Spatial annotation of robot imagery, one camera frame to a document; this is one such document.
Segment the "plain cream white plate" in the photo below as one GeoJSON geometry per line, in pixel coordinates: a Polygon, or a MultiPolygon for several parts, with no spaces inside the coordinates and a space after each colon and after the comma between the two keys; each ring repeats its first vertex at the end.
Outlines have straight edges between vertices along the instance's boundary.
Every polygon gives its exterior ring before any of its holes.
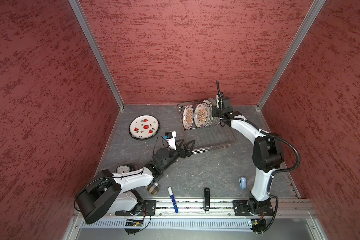
{"type": "Polygon", "coordinates": [[[212,127],[212,126],[217,125],[219,123],[220,119],[218,117],[213,116],[213,110],[217,108],[216,99],[208,98],[208,102],[210,103],[210,107],[211,107],[212,122],[210,124],[210,127],[212,127]]]}

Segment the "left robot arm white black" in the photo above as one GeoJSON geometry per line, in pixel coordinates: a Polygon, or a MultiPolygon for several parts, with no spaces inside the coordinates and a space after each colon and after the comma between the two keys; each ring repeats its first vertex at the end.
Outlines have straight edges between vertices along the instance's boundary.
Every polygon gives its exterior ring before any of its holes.
{"type": "Polygon", "coordinates": [[[148,164],[136,171],[121,174],[111,173],[108,169],[100,171],[75,196],[74,208],[82,213],[88,225],[101,219],[110,209],[115,212],[139,213],[143,199],[136,188],[153,190],[164,176],[164,171],[177,159],[192,155],[195,143],[194,140],[187,143],[179,140],[175,150],[160,148],[148,164]]]}

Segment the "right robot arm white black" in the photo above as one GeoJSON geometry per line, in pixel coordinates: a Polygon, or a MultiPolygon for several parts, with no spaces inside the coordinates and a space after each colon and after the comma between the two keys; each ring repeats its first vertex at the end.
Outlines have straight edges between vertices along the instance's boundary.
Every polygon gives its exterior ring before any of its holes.
{"type": "Polygon", "coordinates": [[[212,116],[219,118],[221,123],[238,131],[253,144],[252,160],[256,167],[256,176],[247,206],[248,211],[257,216],[272,206],[271,198],[277,198],[271,195],[275,175],[297,169],[301,163],[301,156],[292,144],[278,134],[269,133],[249,121],[241,113],[234,112],[231,100],[220,94],[214,100],[212,116]],[[296,163],[286,169],[280,168],[284,162],[282,144],[290,147],[296,156],[296,163]]]}

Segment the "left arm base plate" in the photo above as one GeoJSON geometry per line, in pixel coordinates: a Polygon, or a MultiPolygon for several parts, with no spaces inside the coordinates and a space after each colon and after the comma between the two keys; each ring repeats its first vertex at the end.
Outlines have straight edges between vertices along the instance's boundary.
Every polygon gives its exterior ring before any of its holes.
{"type": "Polygon", "coordinates": [[[141,204],[137,204],[137,207],[131,211],[116,211],[116,216],[154,216],[156,212],[156,200],[143,200],[141,204]]]}

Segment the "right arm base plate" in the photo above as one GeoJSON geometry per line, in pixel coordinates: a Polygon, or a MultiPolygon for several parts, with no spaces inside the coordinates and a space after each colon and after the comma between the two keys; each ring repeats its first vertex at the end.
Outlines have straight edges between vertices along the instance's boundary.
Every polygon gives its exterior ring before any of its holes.
{"type": "Polygon", "coordinates": [[[255,199],[249,200],[234,200],[233,209],[235,216],[272,216],[274,210],[270,199],[265,201],[257,201],[255,199]]]}

